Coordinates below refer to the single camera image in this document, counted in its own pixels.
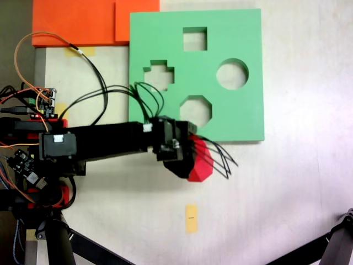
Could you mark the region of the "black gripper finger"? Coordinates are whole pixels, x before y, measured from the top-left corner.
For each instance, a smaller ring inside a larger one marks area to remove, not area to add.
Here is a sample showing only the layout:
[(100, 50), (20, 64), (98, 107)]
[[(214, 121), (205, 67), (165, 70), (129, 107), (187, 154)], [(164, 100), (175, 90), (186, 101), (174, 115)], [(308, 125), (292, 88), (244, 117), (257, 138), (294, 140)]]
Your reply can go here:
[(163, 162), (166, 169), (182, 179), (189, 179), (191, 171), (195, 166), (195, 155), (188, 154), (180, 161)]

